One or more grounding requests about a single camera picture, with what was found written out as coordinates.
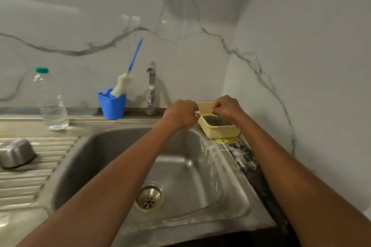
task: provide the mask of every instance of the blue container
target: blue container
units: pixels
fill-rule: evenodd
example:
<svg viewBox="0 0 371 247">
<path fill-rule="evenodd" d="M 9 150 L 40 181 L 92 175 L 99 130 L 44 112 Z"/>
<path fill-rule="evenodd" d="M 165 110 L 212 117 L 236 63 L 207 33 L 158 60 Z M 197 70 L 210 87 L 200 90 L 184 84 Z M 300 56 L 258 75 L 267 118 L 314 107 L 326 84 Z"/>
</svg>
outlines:
<svg viewBox="0 0 371 247">
<path fill-rule="evenodd" d="M 113 99 L 111 96 L 112 90 L 109 89 L 106 94 L 98 93 L 98 98 L 103 116 L 109 120 L 116 120 L 122 118 L 125 113 L 126 95 Z"/>
</svg>

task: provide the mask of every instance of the person's left arm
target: person's left arm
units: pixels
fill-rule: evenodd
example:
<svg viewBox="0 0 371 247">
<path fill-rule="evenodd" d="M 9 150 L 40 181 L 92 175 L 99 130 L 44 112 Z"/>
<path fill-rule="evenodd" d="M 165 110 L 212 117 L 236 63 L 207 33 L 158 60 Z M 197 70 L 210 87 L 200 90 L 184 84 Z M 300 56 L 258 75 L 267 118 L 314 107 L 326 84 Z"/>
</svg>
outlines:
<svg viewBox="0 0 371 247">
<path fill-rule="evenodd" d="M 177 101 L 140 140 L 90 180 L 17 247 L 109 247 L 171 135 L 197 123 L 193 101 Z"/>
</svg>

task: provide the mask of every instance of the faucet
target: faucet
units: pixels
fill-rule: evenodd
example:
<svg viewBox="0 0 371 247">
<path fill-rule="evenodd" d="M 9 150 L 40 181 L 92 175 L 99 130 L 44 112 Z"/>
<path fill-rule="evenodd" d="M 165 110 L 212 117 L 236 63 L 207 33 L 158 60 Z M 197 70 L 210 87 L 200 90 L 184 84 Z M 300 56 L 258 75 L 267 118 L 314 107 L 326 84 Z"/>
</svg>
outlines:
<svg viewBox="0 0 371 247">
<path fill-rule="evenodd" d="M 147 68 L 147 72 L 150 74 L 150 96 L 147 101 L 147 110 L 148 114 L 155 114 L 156 106 L 155 102 L 155 86 L 156 86 L 156 63 L 151 62 L 150 66 Z"/>
</svg>

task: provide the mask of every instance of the green bottle cap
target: green bottle cap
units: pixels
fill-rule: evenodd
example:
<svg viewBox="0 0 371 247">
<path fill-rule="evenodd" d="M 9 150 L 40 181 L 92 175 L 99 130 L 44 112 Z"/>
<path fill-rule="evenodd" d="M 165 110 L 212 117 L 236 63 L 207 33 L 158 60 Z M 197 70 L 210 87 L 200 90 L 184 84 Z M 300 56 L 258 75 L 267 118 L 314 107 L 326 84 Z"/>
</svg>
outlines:
<svg viewBox="0 0 371 247">
<path fill-rule="evenodd" d="M 36 72 L 37 73 L 49 73 L 49 69 L 47 67 L 37 67 Z"/>
</svg>

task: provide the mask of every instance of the yellow plastic basket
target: yellow plastic basket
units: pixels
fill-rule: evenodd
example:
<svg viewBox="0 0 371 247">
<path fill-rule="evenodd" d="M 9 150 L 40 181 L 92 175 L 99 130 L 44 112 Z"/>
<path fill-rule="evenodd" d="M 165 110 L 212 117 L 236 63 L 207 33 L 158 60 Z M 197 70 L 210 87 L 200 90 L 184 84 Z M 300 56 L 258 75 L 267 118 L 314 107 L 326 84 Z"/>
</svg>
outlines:
<svg viewBox="0 0 371 247">
<path fill-rule="evenodd" d="M 198 120 L 202 130 L 204 130 L 206 136 L 210 139 L 221 139 L 221 138 L 233 138 L 240 134 L 239 128 L 236 126 L 211 126 L 209 125 L 204 116 L 213 115 L 211 107 L 212 102 L 199 102 L 198 108 L 200 109 L 201 117 Z"/>
</svg>

